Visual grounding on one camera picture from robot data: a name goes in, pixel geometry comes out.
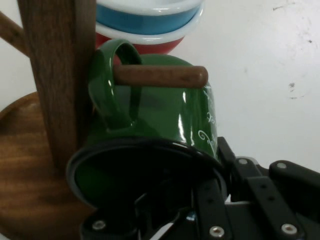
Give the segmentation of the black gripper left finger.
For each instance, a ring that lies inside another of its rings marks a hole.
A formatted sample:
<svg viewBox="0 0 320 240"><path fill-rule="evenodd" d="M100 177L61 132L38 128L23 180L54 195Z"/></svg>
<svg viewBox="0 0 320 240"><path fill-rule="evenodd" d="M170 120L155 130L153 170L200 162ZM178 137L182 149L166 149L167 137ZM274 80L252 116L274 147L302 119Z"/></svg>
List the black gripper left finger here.
<svg viewBox="0 0 320 240"><path fill-rule="evenodd" d="M217 179L192 187L163 184L129 209L100 208L80 227L82 240L232 240L234 234Z"/></svg>

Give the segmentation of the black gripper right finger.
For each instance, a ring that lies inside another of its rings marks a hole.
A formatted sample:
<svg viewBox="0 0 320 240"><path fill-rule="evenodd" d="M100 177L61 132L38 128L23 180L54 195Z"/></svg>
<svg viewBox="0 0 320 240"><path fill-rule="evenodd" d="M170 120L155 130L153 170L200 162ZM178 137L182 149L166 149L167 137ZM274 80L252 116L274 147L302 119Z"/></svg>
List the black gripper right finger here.
<svg viewBox="0 0 320 240"><path fill-rule="evenodd" d="M226 205L234 240L318 240L320 174L287 160L262 167L235 156L224 137L218 153L228 177Z"/></svg>

